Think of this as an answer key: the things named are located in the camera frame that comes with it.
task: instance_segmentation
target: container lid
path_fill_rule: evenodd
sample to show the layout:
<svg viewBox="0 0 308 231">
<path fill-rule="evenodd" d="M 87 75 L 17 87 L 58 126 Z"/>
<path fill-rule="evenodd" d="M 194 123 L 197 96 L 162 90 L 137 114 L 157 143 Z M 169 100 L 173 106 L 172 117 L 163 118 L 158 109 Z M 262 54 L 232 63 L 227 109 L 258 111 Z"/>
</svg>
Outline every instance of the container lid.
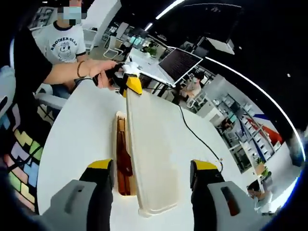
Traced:
<svg viewBox="0 0 308 231">
<path fill-rule="evenodd" d="M 128 130 L 139 214 L 145 217 L 175 207 L 179 200 L 178 173 L 170 161 L 171 148 L 157 115 L 155 97 L 127 91 Z"/>
</svg>

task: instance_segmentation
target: potted plant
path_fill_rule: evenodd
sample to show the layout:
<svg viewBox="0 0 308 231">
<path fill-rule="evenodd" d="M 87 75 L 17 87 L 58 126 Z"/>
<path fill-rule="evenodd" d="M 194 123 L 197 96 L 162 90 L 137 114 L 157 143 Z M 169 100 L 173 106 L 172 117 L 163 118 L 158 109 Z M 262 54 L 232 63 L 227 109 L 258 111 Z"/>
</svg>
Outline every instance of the potted plant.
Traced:
<svg viewBox="0 0 308 231">
<path fill-rule="evenodd" d="M 151 47 L 151 48 L 148 48 L 147 49 L 147 52 L 153 57 L 153 56 L 156 56 L 157 54 L 157 50 L 155 47 Z"/>
<path fill-rule="evenodd" d="M 255 170 L 256 170 L 257 175 L 260 176 L 265 170 L 264 162 L 260 157 L 257 158 L 256 162 L 257 162 L 257 166 L 255 167 Z"/>
<path fill-rule="evenodd" d="M 265 167 L 265 170 L 261 173 L 261 175 L 262 175 L 263 177 L 267 177 L 267 176 L 268 176 L 268 173 L 269 173 L 269 170 L 268 170 L 267 167 Z"/>
</svg>

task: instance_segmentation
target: office chair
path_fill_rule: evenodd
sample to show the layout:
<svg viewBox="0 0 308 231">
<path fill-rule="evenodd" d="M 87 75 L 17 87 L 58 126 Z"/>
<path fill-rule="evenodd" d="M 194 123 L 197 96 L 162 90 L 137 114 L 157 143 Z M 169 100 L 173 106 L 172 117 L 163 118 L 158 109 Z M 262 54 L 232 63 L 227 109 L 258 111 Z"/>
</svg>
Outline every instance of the office chair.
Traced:
<svg viewBox="0 0 308 231">
<path fill-rule="evenodd" d="M 123 53 L 122 50 L 115 48 L 116 47 L 116 37 L 115 36 L 110 36 L 109 39 L 109 47 L 107 48 L 106 52 L 103 54 L 104 57 L 108 58 L 108 59 L 114 59 L 117 55 L 121 55 Z M 112 57 L 107 56 L 106 54 L 108 52 L 115 52 L 115 55 Z"/>
</svg>

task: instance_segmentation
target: office desk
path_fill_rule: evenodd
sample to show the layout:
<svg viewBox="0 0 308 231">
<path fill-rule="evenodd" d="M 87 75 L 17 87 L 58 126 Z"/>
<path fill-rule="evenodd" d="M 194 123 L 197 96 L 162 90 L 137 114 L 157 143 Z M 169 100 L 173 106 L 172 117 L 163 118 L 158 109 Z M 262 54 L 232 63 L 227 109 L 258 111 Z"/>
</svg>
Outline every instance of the office desk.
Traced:
<svg viewBox="0 0 308 231">
<path fill-rule="evenodd" d="M 193 230 L 190 189 L 190 161 L 199 159 L 218 166 L 216 158 L 184 125 L 178 106 L 153 96 L 161 123 L 172 150 L 171 162 L 178 169 L 180 199 L 178 206 L 161 215 L 143 218 L 138 214 L 137 197 L 123 197 L 113 191 L 111 230 Z M 51 197 L 72 179 L 79 179 L 94 161 L 112 156 L 112 124 L 116 112 L 126 112 L 126 100 L 92 81 L 83 81 L 67 100 L 47 138 L 38 173 L 38 208 L 42 214 Z M 222 175 L 243 190 L 240 171 L 220 135 L 210 122 L 183 110 L 187 124 L 223 158 Z"/>
<path fill-rule="evenodd" d="M 167 73 L 164 73 L 164 71 L 159 67 L 159 61 L 157 59 L 148 57 L 146 53 L 143 53 L 136 48 L 132 48 L 127 61 L 129 61 L 129 57 L 131 57 L 133 62 L 136 62 L 140 66 L 140 72 L 142 74 L 159 83 L 174 83 L 174 80 Z"/>
</svg>

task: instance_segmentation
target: black handheld controller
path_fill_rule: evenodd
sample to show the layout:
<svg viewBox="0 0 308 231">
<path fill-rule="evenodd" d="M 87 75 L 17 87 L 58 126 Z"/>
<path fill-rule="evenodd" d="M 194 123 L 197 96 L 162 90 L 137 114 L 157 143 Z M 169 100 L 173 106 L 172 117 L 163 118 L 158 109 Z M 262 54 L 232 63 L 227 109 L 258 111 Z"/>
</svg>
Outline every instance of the black handheld controller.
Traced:
<svg viewBox="0 0 308 231">
<path fill-rule="evenodd" d="M 105 71 L 107 78 L 109 79 L 110 85 L 114 85 L 114 83 L 116 83 L 117 85 L 120 86 L 121 84 L 121 79 L 119 79 L 118 77 L 116 77 L 115 73 L 119 71 L 119 69 L 124 65 L 124 63 L 119 63 L 117 65 L 115 65 L 114 68 Z M 93 78 L 93 82 L 96 86 L 98 86 L 98 76 L 100 74 L 97 74 L 94 78 Z"/>
</svg>

